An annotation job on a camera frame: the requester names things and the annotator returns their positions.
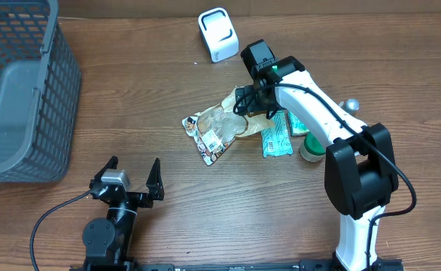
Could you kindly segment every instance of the blue basket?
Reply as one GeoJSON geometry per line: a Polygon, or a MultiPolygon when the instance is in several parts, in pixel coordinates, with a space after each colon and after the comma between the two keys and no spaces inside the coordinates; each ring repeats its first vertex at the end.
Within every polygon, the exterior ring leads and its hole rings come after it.
{"type": "Polygon", "coordinates": [[[67,170],[81,73],[56,0],[0,0],[0,181],[67,170]]]}

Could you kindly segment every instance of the teal packet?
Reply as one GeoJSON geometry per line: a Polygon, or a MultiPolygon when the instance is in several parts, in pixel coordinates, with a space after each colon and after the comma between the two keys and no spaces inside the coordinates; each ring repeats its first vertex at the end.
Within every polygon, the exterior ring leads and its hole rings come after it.
{"type": "Polygon", "coordinates": [[[260,131],[263,137],[263,156],[281,156],[293,153],[293,146],[290,144],[289,132],[287,131],[286,114],[278,111],[271,119],[275,126],[260,131]]]}
{"type": "Polygon", "coordinates": [[[289,111],[287,115],[289,116],[290,136],[304,136],[309,132],[306,125],[294,114],[289,111]]]}

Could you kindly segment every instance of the green lid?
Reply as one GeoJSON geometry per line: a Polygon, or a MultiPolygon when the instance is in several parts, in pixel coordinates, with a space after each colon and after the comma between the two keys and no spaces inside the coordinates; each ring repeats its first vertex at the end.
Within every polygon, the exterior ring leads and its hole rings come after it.
{"type": "Polygon", "coordinates": [[[312,135],[311,132],[306,135],[306,138],[304,139],[304,148],[306,150],[315,156],[321,156],[325,155],[326,151],[324,151],[323,146],[321,146],[321,143],[312,135]]]}

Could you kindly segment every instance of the wooden table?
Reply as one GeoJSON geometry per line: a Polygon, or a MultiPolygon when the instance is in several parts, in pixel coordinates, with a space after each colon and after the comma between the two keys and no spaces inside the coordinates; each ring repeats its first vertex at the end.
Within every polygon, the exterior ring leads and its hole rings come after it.
{"type": "MultiPolygon", "coordinates": [[[[377,252],[406,270],[441,270],[441,14],[237,17],[240,49],[260,38],[295,56],[335,101],[389,128],[418,206],[384,218],[377,252]]],[[[133,190],[156,157],[166,198],[143,209],[132,240],[141,263],[262,263],[330,257],[339,214],[324,164],[294,154],[262,158],[260,135],[240,139],[207,167],[181,119],[251,83],[239,55],[211,64],[196,18],[62,22],[83,72],[70,170],[55,184],[0,184],[0,270],[31,270],[29,237],[49,208],[83,193],[110,156],[133,190]]],[[[403,184],[388,211],[410,202],[403,184]]],[[[85,224],[107,206],[82,199],[48,217],[35,251],[42,271],[81,264],[85,224]]]]}

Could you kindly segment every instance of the wire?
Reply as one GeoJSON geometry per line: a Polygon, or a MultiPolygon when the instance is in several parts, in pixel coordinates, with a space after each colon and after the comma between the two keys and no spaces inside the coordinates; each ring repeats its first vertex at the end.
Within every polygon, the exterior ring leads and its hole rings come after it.
{"type": "Polygon", "coordinates": [[[62,204],[59,204],[53,208],[51,208],[50,210],[48,210],[46,213],[44,213],[37,221],[37,224],[35,224],[35,226],[33,227],[33,231],[32,231],[32,236],[30,237],[30,257],[32,259],[32,264],[33,264],[33,269],[35,271],[39,271],[38,270],[38,265],[37,265],[37,261],[35,259],[35,252],[33,251],[33,241],[35,240],[35,234],[37,233],[38,227],[40,226],[40,223],[51,213],[53,213],[54,211],[62,208],[63,206],[66,206],[72,202],[76,202],[77,200],[85,197],[86,195],[88,195],[90,193],[90,190],[88,190],[87,192],[81,194],[80,196],[77,196],[73,199],[70,199],[62,204]]]}
{"type": "Polygon", "coordinates": [[[371,249],[371,238],[372,238],[372,234],[373,234],[373,227],[376,223],[376,221],[380,218],[386,218],[386,217],[390,217],[390,216],[397,216],[397,215],[404,215],[407,214],[409,212],[411,212],[415,206],[416,206],[416,192],[415,192],[415,188],[412,186],[411,182],[409,181],[408,177],[406,177],[406,175],[401,171],[401,169],[399,169],[394,163],[392,163],[381,151],[379,151],[375,146],[373,146],[371,143],[369,143],[365,138],[363,138],[363,136],[361,136],[359,133],[357,133],[356,131],[354,131],[346,122],[345,120],[343,120],[335,111],[333,108],[331,108],[331,106],[322,98],[320,97],[316,92],[312,91],[311,89],[307,88],[307,87],[301,87],[299,85],[296,84],[270,84],[270,85],[266,85],[266,86],[262,86],[262,87],[258,87],[256,89],[254,89],[252,92],[244,94],[243,96],[241,96],[239,98],[239,100],[235,103],[233,111],[235,114],[239,114],[239,112],[237,111],[237,108],[239,106],[239,104],[242,102],[243,99],[246,99],[247,97],[251,96],[251,95],[255,95],[257,94],[259,91],[261,90],[265,90],[265,89],[269,89],[269,88],[273,88],[273,87],[290,87],[290,88],[294,88],[297,90],[302,90],[305,93],[309,93],[312,96],[314,96],[321,104],[324,105],[324,107],[333,115],[333,117],[339,121],[339,123],[346,128],[351,134],[353,134],[353,136],[356,136],[361,143],[363,143],[364,146],[366,146],[370,151],[372,151],[373,153],[375,153],[378,157],[380,157],[382,160],[384,160],[404,181],[404,183],[406,184],[406,186],[409,189],[409,192],[411,193],[411,205],[401,211],[395,211],[395,212],[388,212],[388,213],[384,213],[384,214],[380,214],[380,215],[376,215],[371,221],[370,221],[370,227],[368,229],[368,240],[367,240],[367,246],[366,246],[366,270],[370,269],[370,249],[371,249]]]}

